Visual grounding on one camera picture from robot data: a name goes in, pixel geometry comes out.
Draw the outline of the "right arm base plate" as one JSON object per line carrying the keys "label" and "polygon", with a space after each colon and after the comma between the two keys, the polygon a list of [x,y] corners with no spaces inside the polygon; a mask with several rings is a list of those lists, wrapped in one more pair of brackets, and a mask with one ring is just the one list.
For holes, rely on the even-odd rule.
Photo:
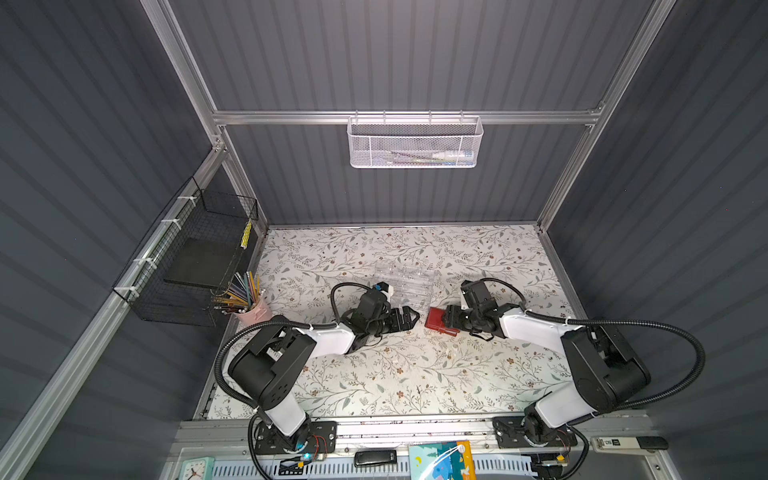
{"label": "right arm base plate", "polygon": [[492,428],[500,448],[565,447],[578,444],[577,436],[564,427],[554,429],[528,416],[497,416]]}

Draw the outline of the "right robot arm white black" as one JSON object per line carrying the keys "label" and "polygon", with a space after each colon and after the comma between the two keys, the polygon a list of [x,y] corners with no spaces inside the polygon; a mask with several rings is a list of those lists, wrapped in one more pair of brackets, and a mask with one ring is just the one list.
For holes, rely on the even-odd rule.
{"label": "right robot arm white black", "polygon": [[571,373],[564,386],[524,410],[518,430],[529,444],[546,446],[566,425],[612,412],[650,384],[650,373],[616,326],[576,325],[533,312],[522,292],[508,283],[503,285],[519,301],[501,304],[486,286],[489,281],[463,281],[463,303],[445,308],[444,325],[484,341],[512,339],[543,347],[562,355]]}

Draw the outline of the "red leather card holder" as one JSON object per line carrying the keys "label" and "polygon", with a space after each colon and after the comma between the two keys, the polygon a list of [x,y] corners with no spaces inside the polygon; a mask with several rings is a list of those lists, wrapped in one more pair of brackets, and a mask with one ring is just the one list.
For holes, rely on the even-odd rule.
{"label": "red leather card holder", "polygon": [[425,328],[441,334],[456,337],[460,331],[458,329],[448,327],[445,324],[444,317],[445,311],[443,309],[430,307],[427,314],[427,319],[425,321]]}

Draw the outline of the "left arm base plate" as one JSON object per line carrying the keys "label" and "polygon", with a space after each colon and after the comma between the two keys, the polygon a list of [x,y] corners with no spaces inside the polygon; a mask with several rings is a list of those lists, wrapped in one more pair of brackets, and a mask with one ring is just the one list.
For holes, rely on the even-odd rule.
{"label": "left arm base plate", "polygon": [[338,423],[307,420],[292,435],[260,422],[255,428],[255,452],[260,455],[329,454],[336,448]]}

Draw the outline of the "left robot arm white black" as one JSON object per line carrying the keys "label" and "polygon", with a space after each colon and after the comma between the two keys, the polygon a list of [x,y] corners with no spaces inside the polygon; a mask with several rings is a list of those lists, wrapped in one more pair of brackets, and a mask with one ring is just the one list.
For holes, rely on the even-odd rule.
{"label": "left robot arm white black", "polygon": [[275,315],[245,328],[217,353],[216,383],[297,448],[309,434],[310,420],[292,389],[307,363],[352,354],[372,339],[410,331],[420,320],[415,309],[394,307],[390,296],[391,286],[385,282],[372,287],[342,282],[330,293],[330,323],[301,323]]}

